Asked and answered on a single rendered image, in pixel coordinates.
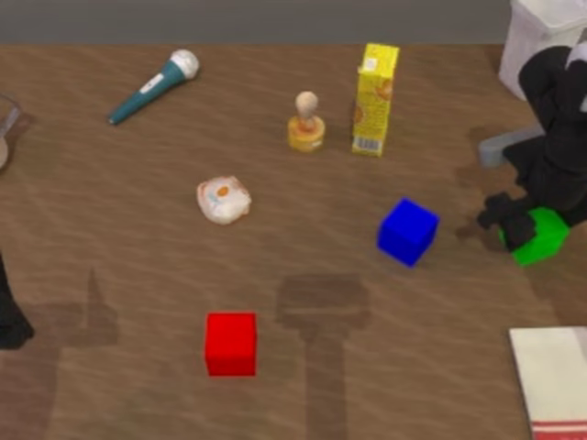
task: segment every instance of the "tan surface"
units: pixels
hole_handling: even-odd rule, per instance
[[[506,329],[583,323],[586,241],[522,270],[465,227],[513,175],[474,143],[532,122],[499,48],[405,48],[382,159],[349,153],[360,46],[190,48],[202,76],[119,127],[108,112],[175,48],[0,49],[32,115],[0,242],[39,332],[0,355],[3,440],[526,438]],[[312,155],[286,145],[303,90],[327,123]],[[232,173],[253,209],[223,228],[194,188]],[[442,218],[414,270],[374,245],[404,195]],[[256,379],[205,375],[217,309],[259,314]]]

